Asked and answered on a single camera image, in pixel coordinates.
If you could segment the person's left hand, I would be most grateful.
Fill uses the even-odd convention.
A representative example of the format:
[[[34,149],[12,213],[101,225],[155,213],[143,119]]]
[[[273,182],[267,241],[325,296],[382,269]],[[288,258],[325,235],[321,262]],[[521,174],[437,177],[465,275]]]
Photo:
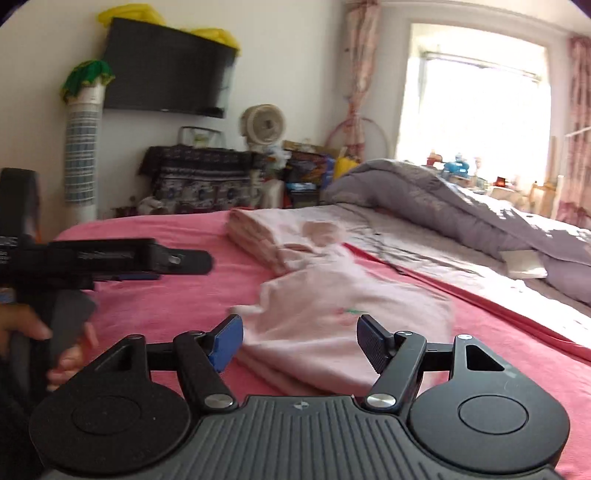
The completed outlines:
[[[5,358],[9,352],[11,335],[21,333],[33,340],[49,340],[51,330],[37,317],[27,305],[2,304],[1,313],[1,357]],[[57,362],[57,366],[46,374],[48,391],[55,391],[65,384],[86,365],[86,358],[98,346],[98,339],[93,325],[86,323],[82,335],[76,343],[65,350]]]

